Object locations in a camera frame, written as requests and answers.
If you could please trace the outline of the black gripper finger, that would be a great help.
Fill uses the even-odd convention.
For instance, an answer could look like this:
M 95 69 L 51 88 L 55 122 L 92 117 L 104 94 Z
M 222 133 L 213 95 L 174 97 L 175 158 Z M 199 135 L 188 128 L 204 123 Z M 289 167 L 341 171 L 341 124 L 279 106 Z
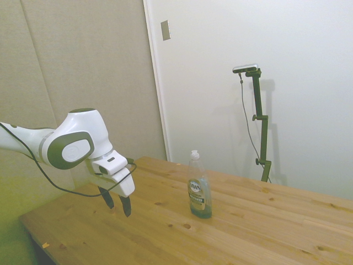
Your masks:
M 129 217 L 131 215 L 131 212 L 132 212 L 130 197 L 124 197 L 124 196 L 120 195 L 119 199 L 121 201 L 122 208 L 123 208 L 125 216 Z
M 110 209 L 112 209 L 112 208 L 114 207 L 114 201 L 113 201 L 113 199 L 112 199 L 112 197 L 111 197 L 109 191 L 106 190 L 106 189 L 104 189 L 104 188 L 102 188 L 102 187 L 98 187 L 98 188 L 99 188 L 99 192 L 100 192 L 102 198 L 104 199 L 106 205 L 107 205 Z

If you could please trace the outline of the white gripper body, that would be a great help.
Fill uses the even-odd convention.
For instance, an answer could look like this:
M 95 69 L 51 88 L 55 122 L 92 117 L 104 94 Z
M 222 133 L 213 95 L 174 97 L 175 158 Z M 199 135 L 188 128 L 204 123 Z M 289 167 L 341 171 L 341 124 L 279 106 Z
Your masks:
M 108 160 L 86 160 L 89 173 L 92 174 L 90 181 L 106 190 L 112 188 L 112 192 L 128 197 L 135 191 L 131 172 L 126 168 L 127 161 Z

